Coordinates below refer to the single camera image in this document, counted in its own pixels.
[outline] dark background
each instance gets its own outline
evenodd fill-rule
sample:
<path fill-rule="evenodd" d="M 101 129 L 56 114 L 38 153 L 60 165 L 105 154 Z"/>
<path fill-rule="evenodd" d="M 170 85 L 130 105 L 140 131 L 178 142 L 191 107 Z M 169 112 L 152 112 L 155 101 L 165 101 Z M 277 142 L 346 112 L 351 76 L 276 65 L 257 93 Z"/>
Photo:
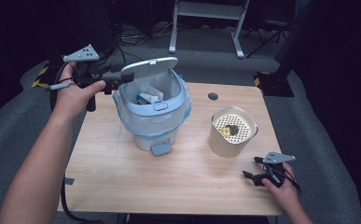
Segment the dark background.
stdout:
<path fill-rule="evenodd" d="M 95 28 L 98 24 L 100 30 L 119 32 L 117 25 L 127 21 L 149 33 L 151 25 L 172 16 L 170 1 L 109 2 L 117 10 L 116 18 L 110 21 L 113 23 L 100 23 L 92 8 L 88 19 L 93 21 L 88 21 Z M 132 2 L 146 5 L 130 9 Z M 303 37 L 290 38 L 301 43 L 296 56 L 286 56 L 286 48 L 295 46 L 288 41 L 282 60 L 293 62 L 292 68 L 351 174 L 361 201 L 361 1 L 315 2 L 308 17 L 312 22 L 300 29 Z M 72 4 L 70 0 L 0 1 L 0 108 L 22 91 L 24 72 L 44 60 L 59 64 L 60 55 L 88 44 L 79 32 L 85 27 L 76 22 L 81 20 L 80 14 L 69 10 Z M 135 20 L 135 13 L 145 22 Z M 107 35 L 96 38 L 102 49 L 114 41 Z"/>

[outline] cylindrical metal container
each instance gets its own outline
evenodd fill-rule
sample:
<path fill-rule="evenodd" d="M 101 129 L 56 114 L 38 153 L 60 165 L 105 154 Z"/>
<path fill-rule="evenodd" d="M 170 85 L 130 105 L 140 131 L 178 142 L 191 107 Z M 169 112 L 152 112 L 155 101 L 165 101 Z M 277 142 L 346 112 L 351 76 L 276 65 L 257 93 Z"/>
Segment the cylindrical metal container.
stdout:
<path fill-rule="evenodd" d="M 234 128 L 236 133 L 223 134 L 223 128 L 226 127 Z M 243 110 L 231 106 L 212 116 L 209 146 L 220 157 L 236 157 L 257 131 L 256 123 Z"/>

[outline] chair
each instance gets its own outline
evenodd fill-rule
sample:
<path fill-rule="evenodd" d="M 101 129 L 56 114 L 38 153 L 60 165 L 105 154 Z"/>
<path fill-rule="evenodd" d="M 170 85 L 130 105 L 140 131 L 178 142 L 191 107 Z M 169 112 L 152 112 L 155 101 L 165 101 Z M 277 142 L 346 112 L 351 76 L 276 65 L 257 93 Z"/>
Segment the chair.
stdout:
<path fill-rule="evenodd" d="M 270 38 L 264 41 L 258 48 L 249 53 L 246 58 L 250 58 L 259 49 L 269 43 L 274 37 L 277 37 L 276 43 L 279 42 L 282 35 L 285 39 L 285 32 L 291 31 L 296 23 L 296 8 L 295 0 L 267 0 L 265 3 L 259 6 L 259 22 L 258 22 L 258 34 L 262 42 L 259 29 L 266 31 L 276 31 Z M 247 37 L 253 30 L 250 30 L 243 37 Z"/>

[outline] forearm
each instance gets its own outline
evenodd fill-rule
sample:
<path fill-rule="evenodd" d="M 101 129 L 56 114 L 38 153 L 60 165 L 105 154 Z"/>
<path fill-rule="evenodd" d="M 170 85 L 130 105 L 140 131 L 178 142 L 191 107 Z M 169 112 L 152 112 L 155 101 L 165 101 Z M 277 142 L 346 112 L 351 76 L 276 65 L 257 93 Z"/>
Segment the forearm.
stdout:
<path fill-rule="evenodd" d="M 74 122 L 52 116 L 12 181 L 0 223 L 51 223 L 69 158 Z"/>

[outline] black cable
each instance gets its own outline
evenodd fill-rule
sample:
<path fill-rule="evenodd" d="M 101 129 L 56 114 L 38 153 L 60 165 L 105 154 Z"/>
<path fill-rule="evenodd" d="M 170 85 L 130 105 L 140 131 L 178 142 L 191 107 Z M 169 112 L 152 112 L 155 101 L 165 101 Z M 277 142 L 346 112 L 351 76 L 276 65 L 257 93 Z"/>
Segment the black cable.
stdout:
<path fill-rule="evenodd" d="M 54 85 L 59 83 L 59 78 L 61 77 L 61 74 L 63 72 L 64 67 L 67 65 L 68 63 L 63 63 L 63 65 L 61 66 L 61 68 L 59 69 L 57 76 L 54 79 Z M 57 98 L 57 94 L 58 91 L 51 91 L 49 94 L 49 104 L 51 106 L 51 111 L 54 110 L 54 107 L 56 105 L 56 98 Z"/>
<path fill-rule="evenodd" d="M 66 17 L 64 16 L 63 11 L 61 10 L 61 8 L 59 7 L 58 3 L 56 2 L 56 0 L 52 0 L 52 2 L 54 3 L 55 7 L 58 9 L 59 13 L 61 14 L 64 23 L 66 23 L 67 28 L 69 29 L 70 33 L 72 33 L 72 35 L 75 37 L 75 39 L 78 41 L 78 43 L 80 45 L 83 45 L 82 41 L 78 38 L 78 36 L 76 35 L 76 32 L 72 29 L 72 27 L 69 24 L 69 21 L 66 19 Z"/>
<path fill-rule="evenodd" d="M 113 46 L 110 50 L 110 55 L 113 53 L 113 50 L 115 49 L 115 46 L 117 44 L 117 37 L 118 35 L 116 34 L 116 32 L 118 31 L 118 29 L 121 29 L 119 27 L 122 27 L 122 21 L 117 21 L 116 20 L 116 16 L 117 13 L 114 10 L 114 8 L 116 8 L 116 2 L 114 1 L 108 1 L 105 0 L 104 1 L 104 5 L 107 8 L 107 13 L 108 13 L 108 17 L 109 17 L 109 26 L 110 26 L 110 30 L 111 30 L 111 38 L 113 40 Z"/>
<path fill-rule="evenodd" d="M 122 60 L 124 61 L 124 63 L 126 64 L 126 60 L 125 60 L 125 55 L 124 55 L 124 51 L 122 51 L 122 48 L 119 46 L 119 44 L 117 44 L 117 47 L 119 49 L 119 51 L 121 51 L 121 55 L 122 55 Z"/>
<path fill-rule="evenodd" d="M 117 221 L 116 224 L 119 224 L 119 213 L 117 213 Z"/>
<path fill-rule="evenodd" d="M 128 53 L 126 51 L 124 51 L 124 53 L 128 54 L 128 55 L 131 55 L 133 57 L 136 57 L 137 59 L 139 59 L 140 61 L 142 61 L 143 59 L 139 58 L 137 55 L 134 55 L 134 54 L 131 54 L 131 53 Z"/>
<path fill-rule="evenodd" d="M 73 77 L 67 77 L 67 78 L 61 79 L 61 80 L 58 81 L 58 83 L 64 82 L 66 80 L 72 80 L 73 81 Z"/>
<path fill-rule="evenodd" d="M 167 28 L 170 27 L 171 23 L 169 23 L 168 25 L 166 25 L 163 28 L 155 28 L 155 30 L 157 30 L 157 31 L 155 32 L 156 34 L 153 34 L 152 38 L 147 38 L 146 35 L 139 34 L 133 29 L 124 30 L 120 37 L 119 44 L 122 46 L 125 46 L 125 47 L 134 47 L 134 46 L 144 45 L 147 41 L 150 41 L 150 40 L 156 40 L 156 39 L 162 38 L 163 36 L 168 35 L 170 33 L 170 32 L 167 32 L 167 30 L 168 30 Z M 124 37 L 129 37 L 129 38 L 135 37 L 136 41 L 134 41 L 132 43 L 126 42 L 123 40 Z"/>
<path fill-rule="evenodd" d="M 65 189 L 65 177 L 63 177 L 63 181 L 62 181 L 62 187 L 61 187 L 61 203 L 62 203 L 62 208 L 64 213 L 70 217 L 71 219 L 73 219 L 74 221 L 79 221 L 79 222 L 89 222 L 89 220 L 81 218 L 81 217 L 76 217 L 74 216 L 70 210 L 69 207 L 67 207 L 67 202 L 66 202 L 66 189 Z"/>
<path fill-rule="evenodd" d="M 111 54 L 112 54 L 112 52 L 102 60 L 100 65 L 104 65 L 107 62 L 107 60 L 108 60 L 108 58 L 110 57 Z"/>
<path fill-rule="evenodd" d="M 297 183 L 296 178 L 294 178 L 294 176 L 292 176 L 288 171 L 285 170 L 285 172 L 288 173 L 288 174 L 291 176 L 291 178 L 288 177 L 288 176 L 287 176 L 286 174 L 284 174 L 284 173 L 281 173 L 281 172 L 279 172 L 279 171 L 275 171 L 275 170 L 273 170 L 273 169 L 271 169 L 271 170 L 272 170 L 274 173 L 276 173 L 277 175 L 281 175 L 281 176 L 283 176 L 284 178 L 288 179 L 288 180 L 293 184 L 293 186 L 294 186 L 297 190 L 299 190 L 299 192 L 301 192 L 301 186 L 299 185 L 299 183 Z"/>

